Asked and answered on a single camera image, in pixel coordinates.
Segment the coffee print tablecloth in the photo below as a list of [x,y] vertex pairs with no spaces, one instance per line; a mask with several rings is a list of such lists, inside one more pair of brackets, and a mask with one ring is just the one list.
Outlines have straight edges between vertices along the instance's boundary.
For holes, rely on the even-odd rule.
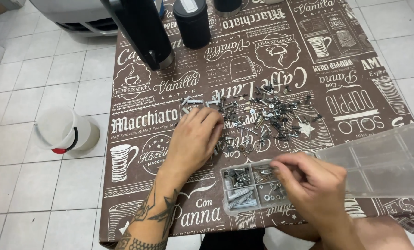
[[[271,138],[248,158],[239,151],[211,157],[181,190],[170,236],[303,223],[292,205],[226,215],[219,169],[285,152],[315,152],[413,122],[346,0],[286,0],[274,5],[243,0],[242,11],[231,18],[214,14],[207,0],[212,39],[199,50],[184,47],[172,4],[164,1],[163,24],[175,60],[165,70],[148,70],[118,35],[99,231],[106,246],[120,239],[147,196],[174,125],[183,115],[182,97],[206,101],[219,92],[228,101],[241,94],[253,98],[256,86],[273,84],[281,100],[312,96],[316,110],[299,106],[296,113],[320,113],[323,119],[302,124],[299,138]],[[286,85],[291,92],[283,94]],[[256,114],[243,108],[263,106],[235,100],[238,115],[253,128]],[[223,132],[237,143],[243,139],[231,122]],[[249,135],[252,145],[259,144],[259,137]],[[346,199],[346,210],[353,217],[393,215],[414,233],[414,198]]]

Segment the left hand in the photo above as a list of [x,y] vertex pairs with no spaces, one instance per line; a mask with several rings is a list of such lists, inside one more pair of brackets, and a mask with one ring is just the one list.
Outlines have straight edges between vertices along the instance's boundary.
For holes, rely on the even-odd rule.
[[224,118],[217,110],[193,108],[174,129],[167,158],[159,171],[187,180],[213,154],[223,125]]

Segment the tattooed arm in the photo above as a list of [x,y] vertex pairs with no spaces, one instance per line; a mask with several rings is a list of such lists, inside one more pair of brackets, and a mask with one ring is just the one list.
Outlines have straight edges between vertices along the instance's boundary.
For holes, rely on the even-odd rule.
[[116,250],[164,250],[177,195],[189,176],[213,154],[224,119],[210,108],[194,108],[173,132],[167,158]]

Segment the tattoo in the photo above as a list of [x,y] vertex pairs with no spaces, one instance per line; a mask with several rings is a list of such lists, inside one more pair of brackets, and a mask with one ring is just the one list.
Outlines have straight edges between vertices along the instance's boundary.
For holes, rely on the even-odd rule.
[[164,231],[162,233],[162,239],[165,238],[167,230],[171,225],[171,222],[173,219],[172,215],[173,215],[174,205],[176,204],[177,195],[178,195],[178,191],[175,189],[173,191],[173,197],[168,198],[164,196],[164,201],[165,201],[165,205],[167,208],[161,213],[148,218],[149,220],[156,220],[158,222],[165,220]]
[[157,244],[149,244],[134,238],[132,245],[129,247],[129,250],[164,250],[166,246],[167,239]]
[[131,234],[128,232],[128,228],[125,230],[122,238],[119,240],[115,250],[124,250],[128,246],[128,242],[131,239]]
[[[150,201],[150,204],[148,203],[148,200],[151,196],[151,193],[153,193],[153,197],[151,198],[152,200]],[[131,223],[133,223],[134,221],[143,221],[147,215],[148,215],[148,211],[150,209],[152,209],[154,207],[154,200],[155,200],[155,194],[156,194],[156,189],[154,188],[154,185],[151,187],[150,192],[148,193],[147,198],[145,198],[145,200],[143,201],[141,208],[137,211],[136,215],[134,216],[133,220],[131,221]]]

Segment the bucket handle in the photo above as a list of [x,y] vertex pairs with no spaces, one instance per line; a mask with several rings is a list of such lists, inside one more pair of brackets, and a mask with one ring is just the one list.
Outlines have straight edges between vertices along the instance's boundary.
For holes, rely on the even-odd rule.
[[[68,152],[68,151],[70,151],[70,150],[72,150],[75,146],[76,146],[76,144],[77,144],[77,140],[78,140],[78,137],[79,137],[79,135],[78,135],[78,133],[77,133],[77,127],[73,127],[73,129],[74,129],[74,140],[73,140],[73,143],[71,143],[71,146],[69,146],[68,148],[66,148],[66,149],[52,149],[51,151],[53,151],[54,153],[56,153],[56,154],[64,154],[64,153],[66,153],[66,152]],[[45,145],[50,145],[51,146],[51,144],[49,144],[44,138],[43,138],[43,136],[42,136],[42,134],[40,133],[40,131],[39,131],[39,129],[38,129],[38,127],[37,127],[37,124],[35,124],[34,125],[34,132],[37,134],[37,137],[45,144]]]

